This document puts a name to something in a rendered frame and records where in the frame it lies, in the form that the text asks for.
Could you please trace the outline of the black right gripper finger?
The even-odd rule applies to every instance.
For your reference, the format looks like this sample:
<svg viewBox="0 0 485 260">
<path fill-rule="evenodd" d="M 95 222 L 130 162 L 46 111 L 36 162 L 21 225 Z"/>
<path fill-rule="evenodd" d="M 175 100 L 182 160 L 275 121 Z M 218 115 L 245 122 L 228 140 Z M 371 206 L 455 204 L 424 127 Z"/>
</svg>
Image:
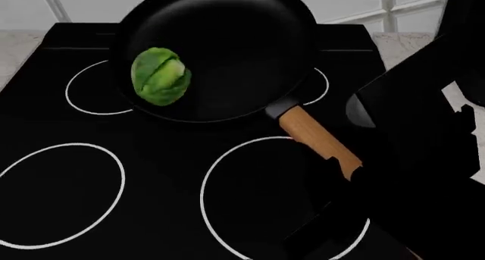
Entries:
<svg viewBox="0 0 485 260">
<path fill-rule="evenodd" d="M 363 240 L 370 222 L 352 202 L 333 200 L 283 240 L 287 259 L 341 259 Z"/>
<path fill-rule="evenodd" d="M 338 159 L 332 157 L 324 161 L 324 188 L 330 198 L 356 196 L 357 198 L 377 198 L 380 188 L 379 177 L 380 156 L 369 156 L 362 166 L 358 167 L 347 180 L 340 167 Z"/>
</svg>

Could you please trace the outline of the black pan with wooden handle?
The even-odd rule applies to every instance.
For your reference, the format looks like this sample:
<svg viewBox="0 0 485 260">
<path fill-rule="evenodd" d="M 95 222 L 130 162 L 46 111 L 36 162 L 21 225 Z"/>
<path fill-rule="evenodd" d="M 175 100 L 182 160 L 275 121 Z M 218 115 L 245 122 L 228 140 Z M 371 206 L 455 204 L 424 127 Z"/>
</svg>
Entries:
<svg viewBox="0 0 485 260">
<path fill-rule="evenodd" d="M 114 84 L 131 104 L 179 123 L 220 123 L 264 111 L 344 177 L 361 160 L 299 104 L 314 70 L 318 25 L 302 0 L 144 0 L 119 23 L 110 49 Z M 159 107 L 136 94 L 138 55 L 166 48 L 192 75 L 188 91 Z"/>
</svg>

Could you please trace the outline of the black glass cooktop stove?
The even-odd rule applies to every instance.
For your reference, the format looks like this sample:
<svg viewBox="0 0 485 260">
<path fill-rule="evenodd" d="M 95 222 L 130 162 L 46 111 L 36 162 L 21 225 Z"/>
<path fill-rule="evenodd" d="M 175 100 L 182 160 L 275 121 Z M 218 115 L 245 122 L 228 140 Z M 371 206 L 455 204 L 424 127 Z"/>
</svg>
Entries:
<svg viewBox="0 0 485 260">
<path fill-rule="evenodd" d="M 0 260 L 287 260 L 311 167 L 265 114 L 187 124 L 115 88 L 113 23 L 57 23 L 0 91 Z"/>
</svg>

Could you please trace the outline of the green brussels sprout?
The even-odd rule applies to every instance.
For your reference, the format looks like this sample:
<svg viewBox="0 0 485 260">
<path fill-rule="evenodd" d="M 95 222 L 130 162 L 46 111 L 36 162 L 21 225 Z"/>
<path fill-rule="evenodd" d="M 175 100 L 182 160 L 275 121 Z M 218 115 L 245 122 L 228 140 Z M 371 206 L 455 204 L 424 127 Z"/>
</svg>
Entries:
<svg viewBox="0 0 485 260">
<path fill-rule="evenodd" d="M 175 52 L 166 48 L 150 48 L 136 57 L 130 76 L 138 97 L 164 107 L 185 94 L 192 73 Z"/>
</svg>

